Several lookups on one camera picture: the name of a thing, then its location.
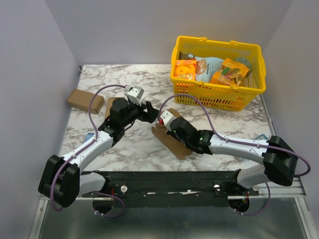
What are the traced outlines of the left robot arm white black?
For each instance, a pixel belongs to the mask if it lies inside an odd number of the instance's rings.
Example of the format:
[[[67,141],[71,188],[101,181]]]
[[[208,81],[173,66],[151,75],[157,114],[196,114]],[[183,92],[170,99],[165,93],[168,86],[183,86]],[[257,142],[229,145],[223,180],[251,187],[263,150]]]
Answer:
[[[90,140],[68,154],[48,159],[38,192],[64,208],[78,196],[91,192],[107,196],[111,185],[106,176],[99,172],[85,175],[82,172],[95,158],[117,144],[136,120],[153,123],[158,114],[149,101],[136,105],[125,98],[114,99],[109,115]]]

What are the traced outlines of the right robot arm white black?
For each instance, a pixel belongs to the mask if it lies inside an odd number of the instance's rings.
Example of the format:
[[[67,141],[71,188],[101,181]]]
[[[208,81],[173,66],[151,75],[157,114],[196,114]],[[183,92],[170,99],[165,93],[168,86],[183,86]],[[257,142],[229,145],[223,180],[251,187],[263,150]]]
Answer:
[[[273,182],[281,186],[293,183],[297,158],[289,154],[288,145],[277,136],[270,140],[240,140],[218,136],[211,130],[197,130],[183,117],[162,117],[168,134],[198,154],[223,154],[248,159],[256,166],[241,169],[229,183],[230,191],[241,195],[255,185]]]

